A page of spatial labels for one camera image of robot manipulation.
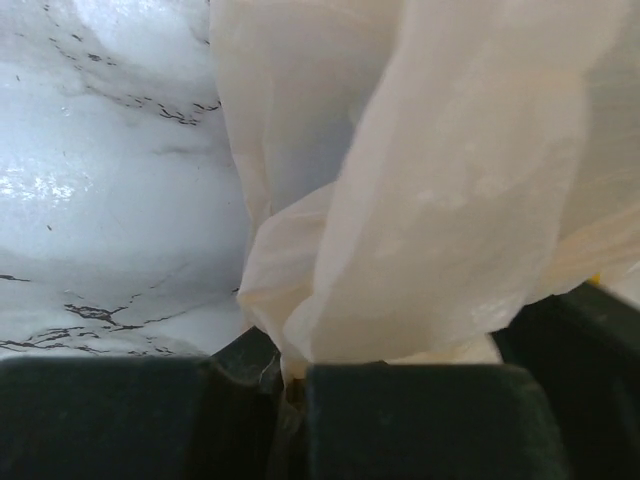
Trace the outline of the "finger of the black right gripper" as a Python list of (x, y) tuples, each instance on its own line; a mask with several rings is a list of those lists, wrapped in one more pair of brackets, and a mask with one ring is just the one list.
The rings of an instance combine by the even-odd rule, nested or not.
[(639, 312), (583, 284), (492, 335), (546, 393), (577, 479), (639, 476)]

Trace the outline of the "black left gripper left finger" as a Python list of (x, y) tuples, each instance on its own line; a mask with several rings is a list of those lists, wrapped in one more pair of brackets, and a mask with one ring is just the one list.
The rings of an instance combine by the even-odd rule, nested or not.
[(1, 363), (5, 479), (260, 479), (279, 354), (252, 329), (208, 357)]

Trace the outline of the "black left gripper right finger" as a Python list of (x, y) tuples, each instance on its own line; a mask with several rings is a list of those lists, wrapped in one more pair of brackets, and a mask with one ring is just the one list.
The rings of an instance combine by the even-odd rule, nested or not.
[(541, 387), (504, 365), (324, 365), (307, 375), (313, 479), (567, 479)]

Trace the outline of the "translucent orange plastic bag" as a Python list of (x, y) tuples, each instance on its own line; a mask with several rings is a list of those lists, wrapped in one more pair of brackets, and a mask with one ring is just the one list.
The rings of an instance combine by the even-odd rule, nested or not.
[(635, 1), (215, 1), (239, 304), (313, 364), (493, 358), (639, 265)]

